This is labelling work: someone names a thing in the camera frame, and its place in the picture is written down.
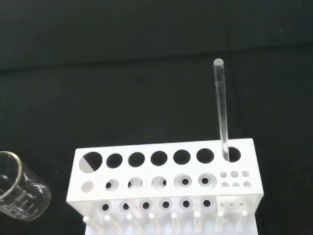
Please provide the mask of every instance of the black tabletop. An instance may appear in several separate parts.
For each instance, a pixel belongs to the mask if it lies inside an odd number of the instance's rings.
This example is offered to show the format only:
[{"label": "black tabletop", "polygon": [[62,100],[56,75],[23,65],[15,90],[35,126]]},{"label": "black tabletop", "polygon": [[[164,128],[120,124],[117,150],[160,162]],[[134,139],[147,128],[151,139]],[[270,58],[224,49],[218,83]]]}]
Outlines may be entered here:
[{"label": "black tabletop", "polygon": [[212,63],[225,62],[228,135],[253,138],[260,235],[313,233],[309,1],[4,1],[0,150],[51,187],[2,235],[84,233],[66,204],[76,148],[219,139]]}]

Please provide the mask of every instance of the glass stirring rod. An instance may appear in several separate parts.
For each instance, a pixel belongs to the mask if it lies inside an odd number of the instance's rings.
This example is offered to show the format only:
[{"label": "glass stirring rod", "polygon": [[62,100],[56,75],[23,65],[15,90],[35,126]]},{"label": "glass stirring rod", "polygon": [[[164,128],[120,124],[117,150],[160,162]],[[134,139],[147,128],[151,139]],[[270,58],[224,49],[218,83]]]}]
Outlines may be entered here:
[{"label": "glass stirring rod", "polygon": [[222,141],[222,154],[224,159],[229,162],[224,61],[222,59],[214,60],[213,70],[217,98],[217,110],[219,113],[220,135]]}]

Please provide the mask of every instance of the black fabric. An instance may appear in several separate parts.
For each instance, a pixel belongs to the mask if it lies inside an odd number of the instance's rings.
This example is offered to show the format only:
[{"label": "black fabric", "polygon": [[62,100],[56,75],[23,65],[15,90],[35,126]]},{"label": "black fabric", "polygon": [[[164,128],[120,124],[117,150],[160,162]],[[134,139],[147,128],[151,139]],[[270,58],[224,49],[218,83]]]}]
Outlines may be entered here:
[{"label": "black fabric", "polygon": [[311,0],[2,0],[0,69],[313,42]]},{"label": "black fabric", "polygon": [[219,138],[212,62],[226,64],[229,137],[253,138],[260,235],[313,233],[313,47],[0,73],[0,149],[51,186],[50,207],[0,234],[83,234],[65,203],[76,148]]}]

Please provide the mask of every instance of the large hole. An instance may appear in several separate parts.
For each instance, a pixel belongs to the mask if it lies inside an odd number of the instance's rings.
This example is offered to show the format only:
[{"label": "large hole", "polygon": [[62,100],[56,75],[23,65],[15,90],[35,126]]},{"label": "large hole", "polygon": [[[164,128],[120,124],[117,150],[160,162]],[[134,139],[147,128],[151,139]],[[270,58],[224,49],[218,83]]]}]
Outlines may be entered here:
[{"label": "large hole", "polygon": [[141,166],[145,161],[145,156],[142,153],[133,153],[128,158],[128,163],[132,167],[139,167]]},{"label": "large hole", "polygon": [[102,156],[96,152],[85,154],[79,161],[79,168],[84,173],[93,173],[100,168]]},{"label": "large hole", "polygon": [[174,162],[176,162],[179,165],[185,165],[190,161],[190,153],[188,153],[186,150],[178,150],[174,154]]},{"label": "large hole", "polygon": [[122,164],[123,158],[121,155],[114,153],[107,159],[107,166],[109,168],[117,168]]},{"label": "large hole", "polygon": [[188,207],[190,206],[190,202],[184,201],[184,202],[182,203],[182,205],[183,205],[185,208],[188,208]]},{"label": "large hole", "polygon": [[229,161],[231,163],[235,163],[240,159],[241,153],[237,148],[229,147],[228,151],[229,151]]},{"label": "large hole", "polygon": [[166,153],[162,151],[155,152],[151,156],[151,162],[153,165],[161,166],[164,165],[167,161],[167,155]]},{"label": "large hole", "polygon": [[214,153],[210,149],[203,148],[198,151],[197,159],[199,162],[204,164],[210,163],[214,159]]}]

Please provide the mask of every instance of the glass beaker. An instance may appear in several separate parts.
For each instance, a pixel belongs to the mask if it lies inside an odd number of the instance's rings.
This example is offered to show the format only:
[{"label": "glass beaker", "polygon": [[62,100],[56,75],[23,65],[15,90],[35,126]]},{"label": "glass beaker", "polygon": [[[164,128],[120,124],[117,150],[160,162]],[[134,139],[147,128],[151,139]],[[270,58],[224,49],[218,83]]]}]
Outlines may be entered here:
[{"label": "glass beaker", "polygon": [[46,183],[11,152],[0,151],[0,212],[31,221],[48,207],[51,191]]}]

